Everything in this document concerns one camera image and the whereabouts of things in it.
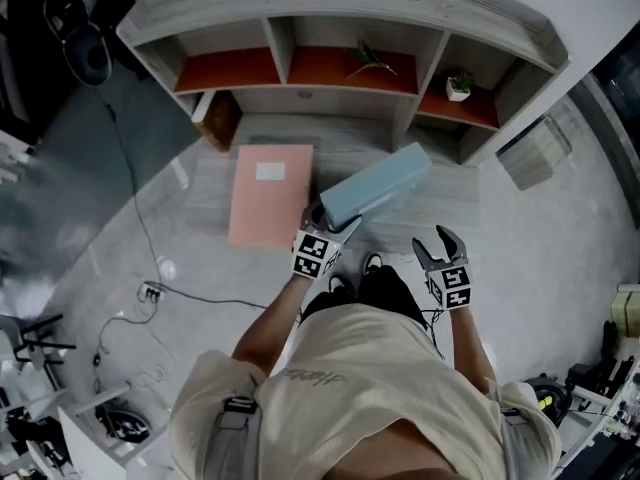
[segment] black cable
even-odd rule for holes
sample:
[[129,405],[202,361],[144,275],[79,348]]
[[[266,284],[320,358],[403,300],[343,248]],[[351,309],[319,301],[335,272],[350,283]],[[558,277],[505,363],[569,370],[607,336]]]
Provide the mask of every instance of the black cable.
[[[155,265],[156,274],[158,275],[158,282],[160,282],[161,277],[160,277],[160,267],[158,266],[158,257],[156,255],[155,249],[153,248],[153,242],[151,241],[151,235],[149,234],[149,230],[147,229],[147,226],[144,223],[144,219],[142,217],[142,213],[140,212],[140,206],[138,205],[138,198],[137,198],[138,184],[136,182],[135,171],[133,170],[133,166],[131,164],[131,160],[129,159],[129,155],[128,155],[127,149],[125,147],[124,140],[122,139],[122,134],[120,133],[120,127],[118,126],[118,120],[117,120],[117,117],[116,117],[116,113],[114,112],[114,110],[111,107],[111,105],[109,105],[102,98],[102,96],[100,95],[100,93],[98,92],[97,89],[96,89],[95,92],[96,92],[96,96],[98,97],[100,102],[104,105],[105,109],[109,113],[109,117],[111,118],[111,121],[113,122],[113,126],[114,126],[114,129],[116,131],[116,138],[118,139],[118,145],[120,146],[120,151],[122,152],[122,157],[124,158],[125,164],[127,166],[127,171],[129,172],[129,181],[131,183],[131,191],[132,191],[132,194],[133,194],[133,197],[132,197],[133,206],[134,206],[136,214],[138,216],[138,220],[140,221],[140,226],[142,227],[142,230],[144,231],[144,234],[145,234],[145,236],[147,238],[147,243],[149,244],[149,251],[151,252],[151,256],[153,257],[153,262],[154,262],[154,265]],[[152,300],[152,304],[153,304],[153,310],[151,311],[151,314],[149,315],[149,317],[145,318],[144,320],[132,320],[130,318],[126,318],[126,317],[122,317],[122,316],[114,316],[114,317],[109,318],[109,320],[107,320],[104,323],[104,325],[102,326],[102,328],[100,329],[100,332],[98,333],[98,345],[96,346],[96,352],[95,352],[95,355],[93,356],[93,367],[94,367],[94,374],[95,374],[95,377],[96,377],[96,380],[94,382],[94,391],[96,393],[100,393],[102,391],[102,389],[104,389],[104,384],[100,381],[100,378],[97,375],[97,367],[100,365],[100,362],[101,362],[100,354],[102,353],[104,355],[109,355],[109,353],[110,353],[109,349],[107,349],[104,346],[104,343],[102,341],[102,337],[104,335],[105,330],[113,322],[125,322],[125,323],[127,323],[129,325],[147,325],[158,314],[157,301]]]
[[186,297],[187,299],[197,300],[199,302],[206,302],[207,304],[229,304],[229,303],[233,303],[233,304],[244,304],[245,306],[249,306],[249,307],[252,307],[252,308],[267,309],[267,306],[263,306],[261,304],[256,304],[254,302],[247,302],[246,300],[240,300],[240,299],[220,299],[220,300],[206,299],[204,297],[198,297],[197,295],[191,295],[189,293],[182,292],[182,291],[177,290],[175,288],[172,288],[171,286],[168,286],[168,285],[166,285],[164,283],[156,283],[155,281],[145,281],[144,284],[149,285],[151,288],[164,289],[164,290],[167,290],[168,292],[172,292],[172,293],[175,293],[177,295],[182,295],[183,297]]
[[611,416],[609,414],[604,414],[602,412],[581,411],[579,409],[569,409],[567,412],[573,412],[573,413],[576,413],[576,414],[595,414],[596,416],[606,416],[607,418],[615,419],[615,416]]
[[[156,254],[156,251],[153,247],[153,241],[151,240],[151,235],[149,234],[149,230],[147,229],[147,226],[144,222],[144,218],[142,217],[142,212],[140,212],[140,206],[138,205],[138,184],[136,182],[136,176],[135,176],[135,171],[133,169],[133,165],[131,163],[131,160],[129,158],[129,155],[127,153],[127,148],[125,146],[124,140],[122,138],[122,133],[120,132],[120,126],[118,125],[118,119],[116,116],[115,111],[113,110],[113,108],[111,107],[111,105],[109,105],[100,95],[100,93],[98,92],[98,90],[95,90],[96,92],[96,96],[98,97],[98,99],[100,100],[100,102],[104,105],[105,109],[107,110],[107,112],[109,113],[109,117],[111,118],[111,121],[113,122],[113,126],[116,132],[116,137],[118,139],[118,145],[120,146],[120,151],[122,152],[122,156],[124,158],[125,164],[127,166],[127,171],[129,172],[129,181],[131,183],[131,192],[132,192],[132,199],[133,199],[133,206],[135,208],[136,211],[136,215],[138,216],[138,221],[140,222],[140,226],[142,227],[142,230],[144,231],[144,234],[147,238],[147,243],[149,245],[149,251],[151,252],[151,256],[153,257],[153,263],[156,269],[156,274],[158,276],[158,281],[154,282],[154,281],[145,281],[146,284],[148,284],[151,287],[161,287],[169,292],[173,292],[175,294],[178,295],[182,295],[183,297],[186,297],[188,299],[192,299],[192,300],[198,300],[201,302],[207,302],[209,304],[225,304],[225,303],[236,303],[236,304],[244,304],[246,306],[250,306],[253,308],[260,308],[260,309],[266,309],[266,306],[262,306],[260,304],[254,304],[252,302],[247,302],[244,300],[239,300],[239,299],[229,299],[229,300],[213,300],[213,299],[206,299],[204,297],[197,297],[195,295],[190,295],[188,293],[182,292],[180,290],[176,290],[175,288],[172,288],[170,286],[167,286],[165,284],[162,283],[162,276],[160,274],[160,266],[158,265],[158,256]],[[94,391],[96,392],[96,394],[100,393],[103,389],[104,389],[104,384],[102,383],[102,381],[100,380],[100,377],[98,376],[98,372],[97,372],[97,368],[100,365],[101,362],[101,353],[105,354],[105,355],[109,355],[109,349],[107,349],[104,346],[104,343],[102,341],[103,335],[105,330],[107,329],[107,327],[109,325],[111,325],[113,322],[124,322],[127,323],[129,325],[147,325],[148,323],[150,323],[155,316],[158,314],[158,298],[150,298],[150,299],[141,299],[140,298],[140,292],[137,293],[137,298],[138,301],[141,303],[146,302],[147,300],[151,301],[151,304],[153,305],[153,309],[151,311],[151,314],[145,318],[144,320],[132,320],[130,318],[126,318],[126,317],[122,317],[122,316],[114,316],[109,318],[109,320],[107,320],[104,325],[102,326],[102,328],[100,329],[100,332],[98,333],[98,344],[96,346],[96,352],[93,356],[93,371],[94,371],[94,376],[95,376],[95,381],[94,381]],[[167,351],[167,353],[169,353],[169,351],[166,349],[166,347],[164,346],[164,344],[162,343],[162,341],[153,333],[153,331],[151,329],[148,329],[149,332],[151,333],[151,335],[155,338],[155,340]]]
[[424,317],[423,317],[424,325],[426,326],[425,328],[430,335],[431,343],[433,344],[433,347],[436,349],[436,352],[440,356],[440,359],[444,361],[445,357],[442,354],[442,352],[440,352],[440,349],[438,348],[438,342],[436,341],[436,331],[434,328],[434,325],[438,322],[438,320],[440,319],[440,315],[442,315],[444,311],[442,309],[421,309],[420,313],[433,313],[431,315],[430,323],[424,320]]

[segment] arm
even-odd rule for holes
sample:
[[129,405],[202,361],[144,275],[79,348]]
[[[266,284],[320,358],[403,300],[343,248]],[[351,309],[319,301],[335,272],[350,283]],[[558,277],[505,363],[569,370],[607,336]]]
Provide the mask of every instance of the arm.
[[482,347],[471,310],[468,306],[452,309],[449,315],[454,366],[478,391],[486,395],[489,393],[489,381],[495,381],[496,376]]
[[236,345],[231,357],[260,368],[268,377],[289,337],[312,279],[293,275]]

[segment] potted plant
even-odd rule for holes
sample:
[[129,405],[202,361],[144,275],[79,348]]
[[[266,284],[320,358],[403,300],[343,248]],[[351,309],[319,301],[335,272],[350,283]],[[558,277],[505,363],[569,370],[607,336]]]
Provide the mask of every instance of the potted plant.
[[376,52],[373,51],[373,48],[371,48],[362,40],[358,41],[358,48],[353,51],[353,54],[355,58],[360,62],[363,62],[364,65],[360,69],[357,69],[356,71],[348,75],[347,78],[355,76],[358,73],[369,68],[382,68],[393,73],[394,75],[398,74],[393,69],[391,69],[391,66],[389,66],[389,64],[387,64],[386,62],[382,62],[376,55]]
[[447,78],[447,97],[449,101],[464,101],[471,94],[473,75],[464,69]]

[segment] white t-shirt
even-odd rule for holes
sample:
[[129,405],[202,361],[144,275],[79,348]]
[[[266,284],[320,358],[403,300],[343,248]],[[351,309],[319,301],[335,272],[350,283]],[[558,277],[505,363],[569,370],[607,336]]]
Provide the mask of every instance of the white t-shirt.
[[251,379],[259,384],[254,396],[263,412],[263,480],[321,479],[360,440],[399,419],[412,422],[463,477],[506,480],[519,472],[505,457],[505,404],[534,422],[521,447],[535,462],[527,464],[526,478],[548,477],[560,455],[557,430],[531,387],[496,389],[499,404],[443,363],[413,320],[352,304],[311,315],[285,369],[268,379],[217,351],[198,358],[170,424],[174,461],[189,480],[201,479],[221,402],[248,394]]

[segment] power strip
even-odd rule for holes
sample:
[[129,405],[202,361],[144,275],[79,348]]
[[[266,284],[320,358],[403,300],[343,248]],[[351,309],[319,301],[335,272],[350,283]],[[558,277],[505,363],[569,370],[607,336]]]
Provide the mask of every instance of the power strip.
[[147,283],[142,283],[140,288],[138,288],[138,300],[140,301],[151,301],[151,302],[159,302],[165,296],[165,291],[162,288],[158,288],[157,286],[151,286]]

